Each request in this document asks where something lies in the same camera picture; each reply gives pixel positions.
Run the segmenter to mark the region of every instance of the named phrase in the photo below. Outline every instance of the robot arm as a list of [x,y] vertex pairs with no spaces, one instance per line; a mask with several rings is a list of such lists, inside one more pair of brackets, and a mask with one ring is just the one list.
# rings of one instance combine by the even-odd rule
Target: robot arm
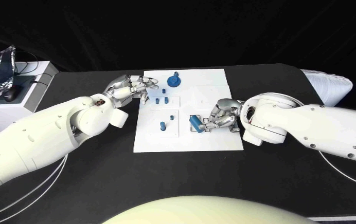
[[221,99],[214,107],[210,123],[200,128],[237,125],[246,127],[244,140],[257,146],[263,141],[283,143],[287,132],[309,148],[356,160],[356,111],[325,105],[305,105],[298,99],[266,93],[246,102]]
[[158,89],[158,82],[122,76],[103,94],[76,98],[14,123],[0,132],[0,185],[60,160],[110,124],[122,128],[129,114],[117,108],[133,98],[146,103],[146,88]]

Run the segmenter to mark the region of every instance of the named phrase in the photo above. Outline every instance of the white paper sheet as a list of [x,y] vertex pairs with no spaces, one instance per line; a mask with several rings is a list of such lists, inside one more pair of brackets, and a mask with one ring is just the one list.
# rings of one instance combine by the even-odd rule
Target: white paper sheet
[[[178,70],[182,83],[172,88],[168,78],[175,71],[145,72],[145,76],[161,81],[161,89],[148,90],[151,100],[146,105],[140,104],[135,152],[244,150],[241,135],[231,133],[228,127],[201,134],[191,131],[191,115],[201,115],[201,120],[208,118],[217,101],[233,97],[224,69]],[[175,100],[175,105],[162,102],[165,97]],[[161,98],[161,104],[156,104],[156,98]],[[161,131],[162,121],[166,131]]]

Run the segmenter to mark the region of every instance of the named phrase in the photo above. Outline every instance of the blue cylinder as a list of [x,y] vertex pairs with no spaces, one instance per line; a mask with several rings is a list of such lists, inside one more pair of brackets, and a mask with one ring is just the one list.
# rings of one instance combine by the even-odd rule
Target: blue cylinder
[[165,122],[162,122],[162,130],[164,131],[166,130],[166,124],[165,124]]
[[198,116],[194,115],[194,116],[191,117],[189,121],[191,121],[191,124],[194,125],[194,127],[195,127],[198,133],[202,133],[205,130],[200,129],[200,125],[202,125],[202,122],[201,122]]
[[175,75],[169,77],[168,79],[168,84],[171,87],[178,87],[181,85],[181,78],[179,78],[179,73],[175,72]]

